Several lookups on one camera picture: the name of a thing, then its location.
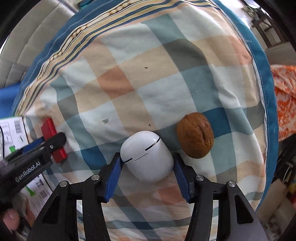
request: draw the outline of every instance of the fingernail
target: fingernail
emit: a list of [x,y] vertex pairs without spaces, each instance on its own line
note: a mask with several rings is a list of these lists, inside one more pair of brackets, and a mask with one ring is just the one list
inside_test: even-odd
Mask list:
[[9,217],[11,218],[11,220],[15,220],[17,218],[17,212],[14,209],[9,209],[7,210]]

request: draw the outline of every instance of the walnut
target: walnut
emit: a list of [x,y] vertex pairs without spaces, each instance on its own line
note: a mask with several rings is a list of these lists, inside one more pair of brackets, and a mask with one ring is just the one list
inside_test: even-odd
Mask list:
[[191,113],[177,124],[177,137],[184,152],[192,158],[202,158],[212,149],[214,134],[208,119],[201,113]]

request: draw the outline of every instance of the checkered fabric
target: checkered fabric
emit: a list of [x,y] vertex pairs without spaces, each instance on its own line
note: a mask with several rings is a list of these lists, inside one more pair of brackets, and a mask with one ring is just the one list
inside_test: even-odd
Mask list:
[[[67,136],[68,159],[45,173],[52,187],[98,173],[129,136],[148,130],[198,174],[237,182],[256,208],[269,154],[264,76],[236,25],[211,1],[98,2],[47,45],[16,100],[30,141],[46,118]],[[176,123],[192,112],[214,132],[202,159],[188,157],[176,136]],[[173,173],[145,184],[126,166],[103,204],[111,240],[121,241],[184,240],[192,209]],[[217,224],[214,202],[210,240]]]

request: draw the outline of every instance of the red block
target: red block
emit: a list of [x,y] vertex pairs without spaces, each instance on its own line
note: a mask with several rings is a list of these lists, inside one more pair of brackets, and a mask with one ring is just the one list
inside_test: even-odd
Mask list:
[[290,202],[293,205],[296,205],[296,192],[294,192],[294,194],[290,197]]
[[[54,127],[54,123],[51,118],[45,120],[43,125],[41,126],[41,131],[45,140],[53,137],[57,134],[57,131]],[[67,158],[67,153],[64,148],[60,148],[52,153],[52,157],[54,158],[56,163],[59,163]]]

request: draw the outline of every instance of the human hand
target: human hand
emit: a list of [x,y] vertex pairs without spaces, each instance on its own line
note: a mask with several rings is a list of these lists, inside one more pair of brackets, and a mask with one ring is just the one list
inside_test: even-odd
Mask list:
[[5,211],[2,220],[9,230],[17,230],[18,226],[20,225],[20,216],[13,208]]
[[30,226],[32,227],[34,222],[35,222],[35,215],[33,214],[33,212],[30,209],[30,204],[29,204],[29,200],[27,199],[26,201],[26,216],[27,216],[27,221],[30,224]]

